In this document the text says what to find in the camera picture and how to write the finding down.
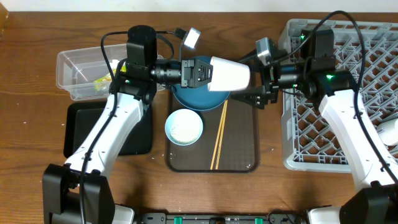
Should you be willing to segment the white cup pink inside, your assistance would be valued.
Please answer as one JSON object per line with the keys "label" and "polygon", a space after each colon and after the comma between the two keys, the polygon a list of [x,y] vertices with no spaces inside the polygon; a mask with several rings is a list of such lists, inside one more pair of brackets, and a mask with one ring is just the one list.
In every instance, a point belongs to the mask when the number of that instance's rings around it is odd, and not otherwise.
{"label": "white cup pink inside", "polygon": [[211,82],[208,91],[239,91],[248,87],[251,72],[248,65],[212,57],[213,66]]}

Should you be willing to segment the dark blue round plate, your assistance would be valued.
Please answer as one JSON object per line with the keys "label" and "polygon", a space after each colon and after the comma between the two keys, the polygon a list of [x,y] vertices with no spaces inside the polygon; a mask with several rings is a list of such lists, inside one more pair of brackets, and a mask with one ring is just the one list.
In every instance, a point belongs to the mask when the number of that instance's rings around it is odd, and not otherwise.
{"label": "dark blue round plate", "polygon": [[195,111],[206,111],[217,108],[228,99],[229,91],[208,91],[207,85],[198,88],[182,88],[175,84],[174,97],[180,104]]}

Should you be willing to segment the wooden chopstick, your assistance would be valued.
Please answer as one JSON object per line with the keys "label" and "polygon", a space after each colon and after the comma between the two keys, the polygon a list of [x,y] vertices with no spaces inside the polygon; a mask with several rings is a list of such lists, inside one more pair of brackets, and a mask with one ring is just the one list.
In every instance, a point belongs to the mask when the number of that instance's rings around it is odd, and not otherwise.
{"label": "wooden chopstick", "polygon": [[212,160],[211,160],[210,170],[213,170],[213,168],[215,166],[214,164],[215,164],[215,160],[216,160],[216,153],[218,152],[218,144],[219,144],[219,141],[220,141],[220,136],[221,136],[223,125],[224,125],[224,121],[225,121],[225,114],[226,114],[227,107],[228,107],[228,100],[225,100],[225,102],[223,104],[223,109],[222,109],[222,112],[221,112],[221,118],[220,118],[220,123],[219,123],[219,127],[218,127],[217,136],[216,136],[216,142],[215,142],[215,146],[214,146],[214,151],[213,151],[213,156],[212,156]]}
{"label": "wooden chopstick", "polygon": [[223,142],[224,126],[225,126],[225,121],[226,121],[227,109],[228,109],[228,100],[226,100],[225,103],[224,103],[224,108],[223,108],[223,113],[222,113],[221,129],[220,129],[220,135],[219,135],[219,141],[218,141],[218,150],[217,150],[217,158],[216,158],[215,169],[218,169],[219,168],[219,164],[220,164],[221,147],[222,147],[222,142]]}

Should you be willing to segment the light blue bowl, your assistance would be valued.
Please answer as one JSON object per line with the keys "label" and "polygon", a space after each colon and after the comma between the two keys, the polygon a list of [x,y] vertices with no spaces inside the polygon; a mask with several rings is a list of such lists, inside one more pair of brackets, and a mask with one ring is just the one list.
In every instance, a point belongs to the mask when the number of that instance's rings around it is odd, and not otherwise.
{"label": "light blue bowl", "polygon": [[189,109],[172,112],[165,122],[165,135],[178,146],[189,146],[199,140],[203,133],[200,115]]}

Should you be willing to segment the yellow green snack wrapper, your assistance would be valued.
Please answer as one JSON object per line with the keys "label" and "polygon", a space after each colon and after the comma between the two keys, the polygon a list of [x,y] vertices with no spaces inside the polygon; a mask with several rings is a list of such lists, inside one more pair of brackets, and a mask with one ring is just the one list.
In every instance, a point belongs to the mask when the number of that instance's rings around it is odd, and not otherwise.
{"label": "yellow green snack wrapper", "polygon": [[96,91],[105,91],[109,88],[109,83],[111,81],[111,75],[108,73],[107,75],[95,80],[94,83],[94,89]]}

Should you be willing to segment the white cup green inside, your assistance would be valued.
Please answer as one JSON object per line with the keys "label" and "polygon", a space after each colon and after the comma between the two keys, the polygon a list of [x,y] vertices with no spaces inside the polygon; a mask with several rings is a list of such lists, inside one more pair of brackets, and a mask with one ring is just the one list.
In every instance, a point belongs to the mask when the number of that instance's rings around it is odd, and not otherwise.
{"label": "white cup green inside", "polygon": [[381,138],[381,141],[387,146],[395,146],[398,142],[397,133],[397,119],[392,119],[381,123],[377,127],[377,133]]}

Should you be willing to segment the white paper napkin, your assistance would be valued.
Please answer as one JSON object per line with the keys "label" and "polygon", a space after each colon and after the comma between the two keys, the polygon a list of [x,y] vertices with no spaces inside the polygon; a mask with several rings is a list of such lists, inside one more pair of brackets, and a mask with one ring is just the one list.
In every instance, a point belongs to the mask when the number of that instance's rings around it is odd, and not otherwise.
{"label": "white paper napkin", "polygon": [[112,60],[112,61],[109,63],[110,66],[111,66],[111,69],[112,69],[112,70],[117,69],[118,63],[119,63],[119,60],[116,60],[116,59]]}

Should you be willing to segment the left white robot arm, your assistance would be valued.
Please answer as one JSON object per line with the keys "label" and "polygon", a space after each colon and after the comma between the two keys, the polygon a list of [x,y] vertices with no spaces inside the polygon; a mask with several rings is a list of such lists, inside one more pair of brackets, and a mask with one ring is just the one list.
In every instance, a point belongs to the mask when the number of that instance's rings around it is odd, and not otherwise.
{"label": "left white robot arm", "polygon": [[209,60],[157,57],[161,31],[138,25],[126,31],[126,58],[110,68],[104,110],[64,165],[42,177],[45,223],[132,223],[134,210],[114,202],[108,177],[127,137],[145,115],[158,85],[198,88],[214,74]]}

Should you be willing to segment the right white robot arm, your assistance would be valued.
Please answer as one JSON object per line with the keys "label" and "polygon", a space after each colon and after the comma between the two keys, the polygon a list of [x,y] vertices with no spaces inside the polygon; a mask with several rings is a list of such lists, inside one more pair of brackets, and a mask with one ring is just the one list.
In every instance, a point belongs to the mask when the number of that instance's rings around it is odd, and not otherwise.
{"label": "right white robot arm", "polygon": [[281,90],[301,91],[326,120],[351,168],[356,194],[341,207],[308,210],[307,223],[396,223],[397,162],[374,128],[359,94],[359,81],[337,69],[334,33],[329,27],[305,27],[300,34],[301,60],[270,39],[256,42],[245,61],[261,76],[261,86],[232,95],[262,109],[277,101]]}

